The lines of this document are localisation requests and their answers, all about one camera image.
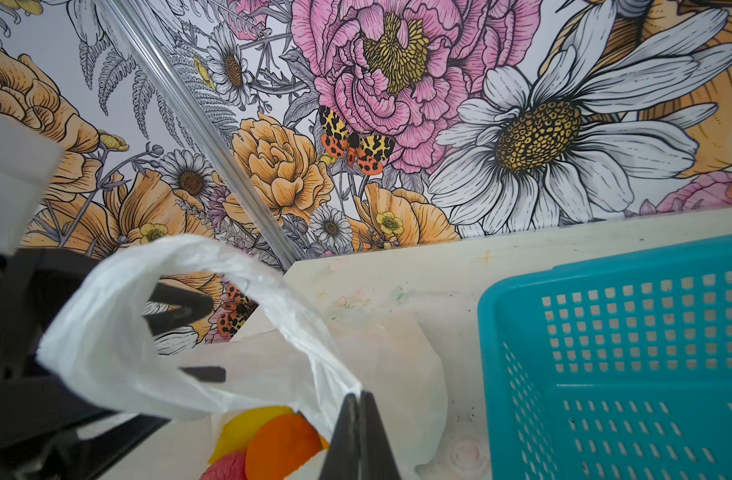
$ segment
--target butterfly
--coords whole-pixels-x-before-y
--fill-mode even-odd
[[[329,107],[321,107],[318,113],[324,131],[321,143],[329,155],[337,159],[344,157],[350,168],[358,162],[358,169],[363,175],[382,173],[384,162],[395,148],[394,139],[383,135],[361,137],[357,132],[351,133],[347,124]]]

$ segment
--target plastic bag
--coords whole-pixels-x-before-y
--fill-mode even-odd
[[[141,318],[156,282],[204,270],[225,274],[277,330],[158,355]],[[377,399],[401,475],[414,478],[414,467],[435,454],[446,423],[440,358],[411,318],[331,327],[266,265],[216,240],[179,235],[100,263],[52,322],[38,360],[106,408],[189,420],[284,405],[326,438],[342,399],[359,394],[363,382]],[[180,366],[222,366],[226,381],[201,383]]]

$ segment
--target wall mural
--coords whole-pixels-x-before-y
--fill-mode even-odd
[[[732,205],[732,2],[139,4],[306,256]],[[23,245],[187,232],[278,266],[94,0],[0,0],[0,113],[66,149]],[[166,281],[215,312],[162,352],[256,306],[214,274]]]

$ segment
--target white flower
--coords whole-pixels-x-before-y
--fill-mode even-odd
[[[347,217],[335,208],[323,204],[310,216],[313,234],[337,253],[352,251],[353,231]]]
[[[694,105],[661,121],[599,123],[592,115],[650,108],[726,70],[732,44],[698,48],[723,29],[728,13],[695,14],[592,72],[615,14],[612,0],[591,7],[534,84],[513,67],[497,67],[487,72],[484,98],[462,103],[462,122],[437,140],[458,150],[428,188],[435,205],[452,207],[452,224],[480,222],[494,234],[555,226],[561,212],[588,222],[591,203],[609,212],[630,205],[628,176],[671,178],[691,167],[698,144],[683,129],[717,105]]]
[[[226,23],[214,27],[208,38],[206,68],[223,100],[246,110],[248,84],[254,82],[254,75],[248,71],[248,63],[241,56],[238,40]]]
[[[175,190],[184,190],[208,205],[208,197],[216,187],[212,174],[214,168],[201,154],[188,150],[174,150],[160,158],[163,181]]]

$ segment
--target blue plastic basket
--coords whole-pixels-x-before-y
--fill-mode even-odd
[[[732,235],[503,280],[478,321],[495,480],[732,480]]]

